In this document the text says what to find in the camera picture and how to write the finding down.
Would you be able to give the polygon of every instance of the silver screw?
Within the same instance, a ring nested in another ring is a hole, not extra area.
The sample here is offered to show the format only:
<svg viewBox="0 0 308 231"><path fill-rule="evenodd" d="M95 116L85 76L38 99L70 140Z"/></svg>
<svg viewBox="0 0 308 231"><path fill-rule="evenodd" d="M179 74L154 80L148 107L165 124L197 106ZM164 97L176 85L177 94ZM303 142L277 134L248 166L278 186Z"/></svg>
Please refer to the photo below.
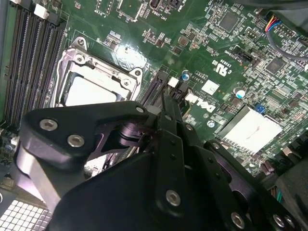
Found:
<svg viewBox="0 0 308 231"><path fill-rule="evenodd" d="M245 222L238 213L236 212L231 213L231 219L233 223L236 225L236 227L238 227L241 230L244 229Z"/></svg>
<svg viewBox="0 0 308 231"><path fill-rule="evenodd" d="M67 142L74 148L80 148L85 144L85 140L79 135L70 135Z"/></svg>
<svg viewBox="0 0 308 231"><path fill-rule="evenodd" d="M52 119L43 119L40 121L39 126L41 129L44 129L46 131L53 131L58 128L58 124L56 121Z"/></svg>
<svg viewBox="0 0 308 231"><path fill-rule="evenodd" d="M277 214L274 214L273 218L274 218L274 221L276 222L276 224L279 227L284 228L284 222L283 222L283 220Z"/></svg>
<svg viewBox="0 0 308 231"><path fill-rule="evenodd" d="M189 125L189 124L186 124L186 128L187 128L189 131L192 131L192 130L193 130L192 126Z"/></svg>
<svg viewBox="0 0 308 231"><path fill-rule="evenodd" d="M213 143L213 146L214 146L215 149L219 149L219 145L218 144Z"/></svg>
<svg viewBox="0 0 308 231"><path fill-rule="evenodd" d="M141 107L136 107L136 110L140 113L144 113L144 110Z"/></svg>
<svg viewBox="0 0 308 231"><path fill-rule="evenodd" d="M172 118L171 118L170 116L168 116L168 115L165 115L165 117L166 117L166 119L168 119L168 120L172 120Z"/></svg>
<svg viewBox="0 0 308 231"><path fill-rule="evenodd" d="M292 228L295 229L295 224L293 223L292 219L289 216L285 216L284 218L289 223L289 225L291 225Z"/></svg>
<svg viewBox="0 0 308 231"><path fill-rule="evenodd" d="M83 46L85 44L85 41L83 39L78 39L77 42L80 46Z"/></svg>
<svg viewBox="0 0 308 231"><path fill-rule="evenodd" d="M179 206L181 204L180 195L172 189L167 190L166 199L173 206Z"/></svg>
<svg viewBox="0 0 308 231"><path fill-rule="evenodd" d="M141 75L140 70L135 71L135 75L137 75L137 76Z"/></svg>

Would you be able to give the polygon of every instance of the blue capacitor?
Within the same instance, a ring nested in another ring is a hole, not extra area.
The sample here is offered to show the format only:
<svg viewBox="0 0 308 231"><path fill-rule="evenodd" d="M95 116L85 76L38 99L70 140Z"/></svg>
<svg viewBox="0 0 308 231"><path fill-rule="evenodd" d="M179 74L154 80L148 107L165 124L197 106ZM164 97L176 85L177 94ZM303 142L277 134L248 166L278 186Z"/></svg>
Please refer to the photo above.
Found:
<svg viewBox="0 0 308 231"><path fill-rule="evenodd" d="M257 103L255 108L256 108L256 111L259 112L260 114L265 113L265 107L262 106L260 103Z"/></svg>
<svg viewBox="0 0 308 231"><path fill-rule="evenodd" d="M182 71L181 79L183 79L183 81L187 81L189 80L189 75L190 75L190 72L188 70L184 70Z"/></svg>

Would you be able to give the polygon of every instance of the white grid vent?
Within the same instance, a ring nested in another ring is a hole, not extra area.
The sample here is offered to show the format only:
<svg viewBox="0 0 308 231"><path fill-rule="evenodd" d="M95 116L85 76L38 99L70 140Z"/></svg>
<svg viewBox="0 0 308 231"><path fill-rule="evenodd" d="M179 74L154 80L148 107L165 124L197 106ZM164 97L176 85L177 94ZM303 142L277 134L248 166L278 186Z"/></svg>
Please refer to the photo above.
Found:
<svg viewBox="0 0 308 231"><path fill-rule="evenodd" d="M50 219L48 210L15 200L0 218L0 231L43 231Z"/></svg>

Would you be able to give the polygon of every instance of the ram slot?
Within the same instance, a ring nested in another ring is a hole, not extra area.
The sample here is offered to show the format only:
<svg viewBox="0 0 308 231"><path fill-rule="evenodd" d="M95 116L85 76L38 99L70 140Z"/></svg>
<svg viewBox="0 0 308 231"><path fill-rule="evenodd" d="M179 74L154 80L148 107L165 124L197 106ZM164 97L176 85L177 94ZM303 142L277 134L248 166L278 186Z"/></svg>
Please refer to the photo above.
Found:
<svg viewBox="0 0 308 231"><path fill-rule="evenodd" d="M46 49L45 49L44 53L42 53L42 54L44 54L43 55L44 58L43 58L42 67L41 67L41 70L40 70L40 73L39 73L38 87L36 89L35 98L34 98L34 101L32 103L33 109L39 107L38 102L39 102L39 98L41 97L41 89L43 88L43 78L44 78L45 70L50 65L50 63L48 63L48 61L49 61L50 49L52 48L52 40L53 40L52 38L53 38L54 31L50 27L48 27L48 28L49 28L48 42L47 42Z"/></svg>
<svg viewBox="0 0 308 231"><path fill-rule="evenodd" d="M24 34L29 13L23 9L17 10L16 26L14 32L14 42L12 47L12 55L10 61L10 70L8 76L7 93L5 99L5 120L8 123L12 122L13 104L15 100L15 86L18 81L18 68L21 59Z"/></svg>
<svg viewBox="0 0 308 231"><path fill-rule="evenodd" d="M45 73L45 77L43 78L43 84L41 88L41 95L39 96L39 108L44 108L46 106L46 97L48 95L48 90L50 88L51 78L53 77L53 73L55 70L55 67L57 65L58 56L60 53L61 44L63 41L64 33L63 31L58 27L55 28L55 33L53 36L53 44L51 45L50 54L51 57L49 59L50 65L48 66L48 70Z"/></svg>
<svg viewBox="0 0 308 231"><path fill-rule="evenodd" d="M35 101L35 96L37 93L37 89L39 87L39 75L43 71L43 62L44 62L44 53L46 50L46 44L48 42L48 37L49 37L49 30L48 30L48 25L46 22L42 22L42 29L40 30L40 33L38 35L37 39L37 47L38 50L35 54L35 58L33 61L33 76L34 78L31 79L31 82L29 84L30 88L30 93L28 94L27 97L27 107L23 113L29 112L33 110L33 104Z"/></svg>
<svg viewBox="0 0 308 231"><path fill-rule="evenodd" d="M152 80L149 88L140 100L140 103L144 106L151 105L157 97L161 94L166 87L168 81L168 73L164 71L158 71L154 79Z"/></svg>
<svg viewBox="0 0 308 231"><path fill-rule="evenodd" d="M32 67L31 61L35 54L36 37L40 28L39 25L40 23L36 17L30 17L23 47L24 55L21 61L22 72L20 73L20 78L16 86L17 101L15 104L13 115L13 124L16 126L16 128L19 127L22 111L25 108L25 99L28 94L28 83L32 78L32 76L30 75L30 70Z"/></svg>

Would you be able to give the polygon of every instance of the black mechanical arm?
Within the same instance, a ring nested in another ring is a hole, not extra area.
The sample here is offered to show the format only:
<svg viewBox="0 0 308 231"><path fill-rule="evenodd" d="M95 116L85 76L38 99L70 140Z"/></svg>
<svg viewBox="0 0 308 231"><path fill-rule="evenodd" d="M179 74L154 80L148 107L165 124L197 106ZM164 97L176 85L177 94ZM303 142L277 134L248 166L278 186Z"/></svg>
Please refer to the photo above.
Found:
<svg viewBox="0 0 308 231"><path fill-rule="evenodd" d="M301 230L219 142L200 142L176 101L162 101L156 114L137 102L26 114L15 181L53 212L48 231ZM85 180L87 160L127 151Z"/></svg>

